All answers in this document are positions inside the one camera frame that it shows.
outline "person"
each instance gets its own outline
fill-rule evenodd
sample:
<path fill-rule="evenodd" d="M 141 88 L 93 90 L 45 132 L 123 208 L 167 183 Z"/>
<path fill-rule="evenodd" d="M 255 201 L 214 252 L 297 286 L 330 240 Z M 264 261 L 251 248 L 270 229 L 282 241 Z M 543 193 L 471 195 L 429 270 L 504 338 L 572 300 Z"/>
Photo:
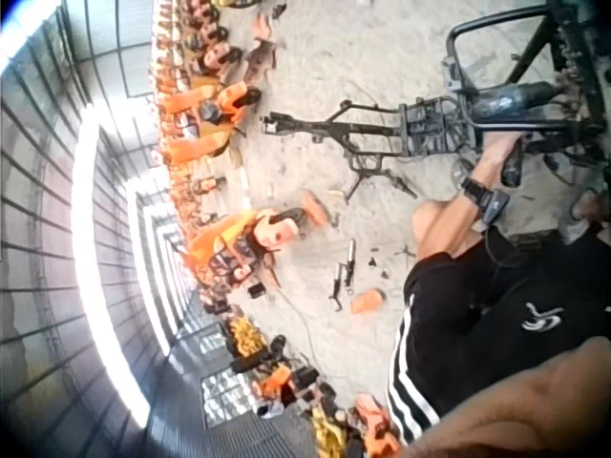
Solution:
<path fill-rule="evenodd" d="M 404 286 L 387 393 L 405 444 L 477 393 L 611 335 L 608 230 L 592 225 L 568 244 L 554 234 L 525 255 L 493 226 L 472 229 L 479 213 L 472 184 L 494 187 L 519 137 L 487 134 L 465 191 L 427 201 L 413 216 L 417 264 Z M 608 396 L 600 398 L 608 415 Z"/>
<path fill-rule="evenodd" d="M 608 457 L 610 407 L 611 343 L 594 337 L 475 394 L 394 458 Z"/>

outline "concrete floor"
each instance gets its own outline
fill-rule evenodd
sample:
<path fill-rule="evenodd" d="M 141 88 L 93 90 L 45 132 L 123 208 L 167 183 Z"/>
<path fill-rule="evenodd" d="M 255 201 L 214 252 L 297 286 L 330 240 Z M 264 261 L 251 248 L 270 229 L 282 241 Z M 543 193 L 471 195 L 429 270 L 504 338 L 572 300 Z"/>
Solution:
<path fill-rule="evenodd" d="M 227 174 L 229 185 L 207 197 L 205 204 L 221 214 L 240 210 L 249 201 L 255 208 L 285 208 L 298 205 L 300 188 L 306 187 L 333 216 L 339 215 L 337 228 L 317 230 L 278 254 L 281 291 L 256 301 L 242 292 L 232 299 L 267 335 L 285 334 L 292 350 L 329 378 L 339 393 L 340 405 L 350 405 L 359 391 L 386 400 L 390 353 L 403 313 L 403 282 L 413 266 L 413 259 L 397 253 L 406 245 L 411 251 L 416 249 L 411 231 L 416 206 L 425 199 L 448 199 L 455 193 L 450 180 L 455 157 L 430 157 L 410 164 L 388 162 L 387 167 L 417 190 L 418 200 L 394 190 L 383 178 L 375 178 L 362 185 L 346 206 L 327 192 L 346 190 L 354 180 L 339 146 L 330 140 L 314 145 L 309 135 L 263 135 L 259 116 L 273 110 L 322 120 L 346 98 L 394 108 L 417 96 L 441 95 L 439 62 L 445 56 L 445 38 L 452 26 L 538 3 L 541 1 L 385 0 L 363 7 L 356 0 L 288 0 L 287 11 L 272 24 L 271 39 L 284 42 L 285 49 L 278 50 L 278 69 L 270 75 L 270 84 L 261 86 L 263 101 L 257 113 L 243 126 L 247 138 L 236 137 L 234 145 L 242 152 L 247 185 L 230 155 L 215 158 L 202 173 L 211 169 Z M 255 14 L 255 10 L 223 12 L 221 22 L 231 30 L 233 45 L 247 50 L 253 47 Z M 498 82 L 507 74 L 510 54 L 521 52 L 536 25 L 530 21 L 472 37 L 461 55 L 475 81 Z M 544 60 L 527 77 L 540 78 Z M 363 120 L 380 122 L 379 117 Z M 555 208 L 554 196 L 562 185 L 534 159 L 526 164 L 524 181 L 501 224 L 505 232 L 530 232 L 555 223 L 550 209 Z M 273 185 L 272 198 L 268 198 L 269 185 Z M 327 299 L 336 264 L 345 261 L 351 238 L 357 241 L 355 294 L 377 287 L 388 297 L 381 309 L 364 316 L 350 314 L 350 297 L 345 292 L 341 297 L 345 309 L 340 313 L 335 313 L 334 304 Z M 368 266 L 370 258 L 375 258 L 376 267 Z M 383 273 L 388 274 L 387 279 L 382 278 Z"/>

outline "shoe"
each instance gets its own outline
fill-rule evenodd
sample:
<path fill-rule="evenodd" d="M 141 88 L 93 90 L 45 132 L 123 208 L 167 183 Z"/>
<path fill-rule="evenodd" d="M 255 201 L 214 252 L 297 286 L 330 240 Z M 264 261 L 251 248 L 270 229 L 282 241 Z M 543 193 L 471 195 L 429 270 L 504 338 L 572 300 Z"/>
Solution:
<path fill-rule="evenodd" d="M 567 245 L 585 234 L 593 219 L 600 218 L 600 205 L 604 205 L 600 198 L 608 191 L 601 168 L 586 169 L 584 172 L 583 179 L 568 191 L 560 207 L 558 231 Z"/>

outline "window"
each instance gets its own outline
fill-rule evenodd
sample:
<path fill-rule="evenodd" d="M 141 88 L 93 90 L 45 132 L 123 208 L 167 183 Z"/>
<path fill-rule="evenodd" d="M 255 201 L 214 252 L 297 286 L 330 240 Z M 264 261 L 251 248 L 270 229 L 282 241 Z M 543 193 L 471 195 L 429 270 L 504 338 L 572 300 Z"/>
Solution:
<path fill-rule="evenodd" d="M 220 331 L 204 336 L 200 339 L 200 350 L 202 355 L 205 355 L 212 350 L 221 348 L 224 345 L 225 338 Z"/>
<path fill-rule="evenodd" d="M 215 427 L 252 410 L 257 403 L 250 374 L 233 370 L 212 375 L 201 381 L 203 414 L 206 427 Z"/>

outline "hand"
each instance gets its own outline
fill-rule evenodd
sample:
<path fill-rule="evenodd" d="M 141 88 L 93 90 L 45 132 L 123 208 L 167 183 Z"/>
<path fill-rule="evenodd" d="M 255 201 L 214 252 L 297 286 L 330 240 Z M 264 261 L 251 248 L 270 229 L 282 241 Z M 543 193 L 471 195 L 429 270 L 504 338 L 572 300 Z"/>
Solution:
<path fill-rule="evenodd" d="M 484 152 L 482 159 L 497 164 L 504 164 L 514 150 L 522 132 L 487 132 L 484 134 Z"/>

